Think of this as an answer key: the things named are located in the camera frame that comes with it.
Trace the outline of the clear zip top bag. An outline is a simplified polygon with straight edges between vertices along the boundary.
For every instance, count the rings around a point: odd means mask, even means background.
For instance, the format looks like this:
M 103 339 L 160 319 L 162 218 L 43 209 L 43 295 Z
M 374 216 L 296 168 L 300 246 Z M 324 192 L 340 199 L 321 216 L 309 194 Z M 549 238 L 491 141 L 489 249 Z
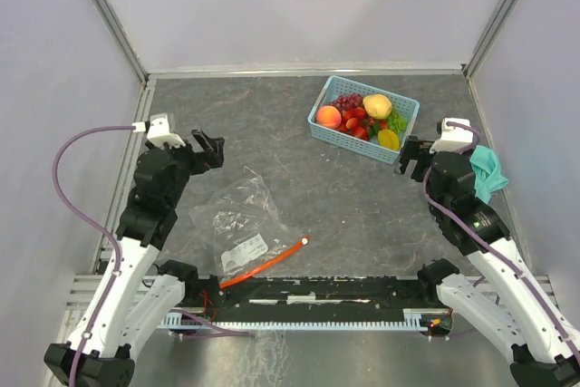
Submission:
M 309 236 L 282 222 L 269 188 L 258 175 L 218 190 L 189 216 L 204 242 L 212 246 L 221 289 L 265 273 L 309 244 Z

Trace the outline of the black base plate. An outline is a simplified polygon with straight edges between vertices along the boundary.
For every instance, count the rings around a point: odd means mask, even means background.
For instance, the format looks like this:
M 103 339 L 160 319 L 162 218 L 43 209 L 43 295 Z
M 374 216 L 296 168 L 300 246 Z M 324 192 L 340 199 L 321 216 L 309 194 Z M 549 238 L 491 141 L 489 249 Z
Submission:
M 443 311 L 419 279 L 395 276 L 254 277 L 224 289 L 211 276 L 186 291 L 179 307 L 214 308 L 218 322 L 398 322 L 404 310 Z

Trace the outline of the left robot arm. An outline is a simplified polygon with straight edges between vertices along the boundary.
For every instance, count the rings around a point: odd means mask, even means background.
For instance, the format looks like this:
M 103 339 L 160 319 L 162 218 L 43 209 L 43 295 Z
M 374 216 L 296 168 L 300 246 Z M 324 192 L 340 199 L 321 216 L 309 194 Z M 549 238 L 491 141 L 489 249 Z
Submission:
M 198 271 L 179 261 L 159 269 L 148 293 L 137 301 L 142 281 L 157 259 L 178 215 L 176 208 L 193 176 L 224 163 L 221 137 L 191 132 L 201 149 L 155 121 L 122 126 L 145 133 L 146 151 L 138 158 L 134 186 L 115 232 L 82 213 L 64 195 L 58 164 L 52 177 L 57 195 L 79 218 L 101 232 L 113 253 L 80 322 L 64 343 L 52 343 L 44 363 L 64 386 L 127 386 L 145 343 L 178 304 L 192 305 L 200 295 Z

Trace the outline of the yellow pear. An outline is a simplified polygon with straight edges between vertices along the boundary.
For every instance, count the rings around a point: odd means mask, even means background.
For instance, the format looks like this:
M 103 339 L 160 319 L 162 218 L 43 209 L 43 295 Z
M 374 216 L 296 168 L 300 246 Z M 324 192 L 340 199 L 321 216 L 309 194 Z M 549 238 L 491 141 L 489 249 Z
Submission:
M 362 99 L 362 105 L 366 113 L 377 120 L 385 120 L 393 109 L 391 100 L 380 93 L 365 96 Z

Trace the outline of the light blue plastic basket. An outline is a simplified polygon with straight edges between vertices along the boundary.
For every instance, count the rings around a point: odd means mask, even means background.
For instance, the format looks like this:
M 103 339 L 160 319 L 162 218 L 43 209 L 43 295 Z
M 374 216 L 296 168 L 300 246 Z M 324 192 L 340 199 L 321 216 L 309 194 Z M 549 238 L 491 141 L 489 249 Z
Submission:
M 407 129 L 402 137 L 399 136 L 401 148 L 405 140 L 411 134 L 412 128 L 418 116 L 420 104 L 408 97 L 381 90 L 370 85 L 345 79 L 339 76 L 332 76 L 327 79 L 323 89 L 308 115 L 308 123 L 312 136 L 318 140 L 328 142 L 334 146 L 354 151 L 363 156 L 378 160 L 387 164 L 392 164 L 399 158 L 400 151 L 393 151 L 381 147 L 377 142 L 377 133 L 383 129 L 389 129 L 385 120 L 377 120 L 367 114 L 367 118 L 359 120 L 359 126 L 367 130 L 368 140 L 360 140 L 353 136 L 353 131 L 345 128 L 345 123 L 350 118 L 355 118 L 353 110 L 340 111 L 343 121 L 336 129 L 325 128 L 315 121 L 315 114 L 319 108 L 329 105 L 329 102 L 336 99 L 341 94 L 358 93 L 364 98 L 367 95 L 380 93 L 386 95 L 392 103 L 393 110 L 398 111 L 408 122 Z

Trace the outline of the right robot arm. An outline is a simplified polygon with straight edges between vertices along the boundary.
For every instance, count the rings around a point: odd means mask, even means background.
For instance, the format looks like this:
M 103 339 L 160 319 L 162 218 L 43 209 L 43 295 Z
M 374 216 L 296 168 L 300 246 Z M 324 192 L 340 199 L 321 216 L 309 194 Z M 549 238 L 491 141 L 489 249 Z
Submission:
M 499 301 L 483 295 L 450 262 L 419 272 L 416 296 L 424 305 L 442 302 L 460 314 L 505 357 L 519 386 L 576 386 L 579 331 L 566 320 L 533 276 L 509 230 L 476 195 L 470 163 L 473 144 L 432 150 L 410 136 L 401 148 L 400 170 L 410 161 L 429 210 L 443 236 L 482 274 Z

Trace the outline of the purple grape bunch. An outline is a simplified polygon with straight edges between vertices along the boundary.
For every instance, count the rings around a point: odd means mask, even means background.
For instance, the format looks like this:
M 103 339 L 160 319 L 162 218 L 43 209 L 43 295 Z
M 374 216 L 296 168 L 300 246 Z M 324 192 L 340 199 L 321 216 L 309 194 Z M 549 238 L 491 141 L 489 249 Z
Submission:
M 338 111 L 354 110 L 363 106 L 363 97 L 361 94 L 341 94 L 336 99 L 329 102 Z

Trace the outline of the teal cloth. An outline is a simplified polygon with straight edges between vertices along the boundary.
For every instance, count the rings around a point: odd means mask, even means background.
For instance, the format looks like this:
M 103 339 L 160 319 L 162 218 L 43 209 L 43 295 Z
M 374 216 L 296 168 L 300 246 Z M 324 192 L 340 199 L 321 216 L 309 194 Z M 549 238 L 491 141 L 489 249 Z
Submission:
M 508 184 L 508 179 L 502 173 L 498 156 L 492 149 L 478 145 L 469 161 L 476 177 L 476 197 L 488 204 L 492 194 L 502 190 Z

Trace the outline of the yellow star fruit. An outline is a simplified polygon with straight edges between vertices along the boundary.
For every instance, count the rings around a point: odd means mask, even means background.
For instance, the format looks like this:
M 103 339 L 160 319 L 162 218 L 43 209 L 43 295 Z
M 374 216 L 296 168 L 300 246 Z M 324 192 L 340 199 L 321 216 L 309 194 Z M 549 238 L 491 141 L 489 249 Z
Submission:
M 381 147 L 388 150 L 399 151 L 401 142 L 399 136 L 390 129 L 383 129 L 377 133 L 377 142 Z

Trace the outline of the green grape bunch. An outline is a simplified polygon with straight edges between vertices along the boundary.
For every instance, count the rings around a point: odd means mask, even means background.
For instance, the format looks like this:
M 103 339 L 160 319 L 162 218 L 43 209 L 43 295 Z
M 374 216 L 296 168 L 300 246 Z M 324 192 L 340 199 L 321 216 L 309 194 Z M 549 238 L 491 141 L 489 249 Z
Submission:
M 392 110 L 388 115 L 386 122 L 390 130 L 402 137 L 407 129 L 407 120 L 396 110 Z

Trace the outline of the orange peach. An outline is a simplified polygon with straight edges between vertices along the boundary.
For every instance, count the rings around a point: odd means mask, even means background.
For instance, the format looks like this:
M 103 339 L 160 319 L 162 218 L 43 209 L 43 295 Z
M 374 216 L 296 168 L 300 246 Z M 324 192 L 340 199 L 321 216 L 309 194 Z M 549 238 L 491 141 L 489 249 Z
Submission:
M 315 121 L 325 128 L 336 129 L 342 123 L 343 118 L 340 111 L 334 106 L 325 105 L 317 110 Z

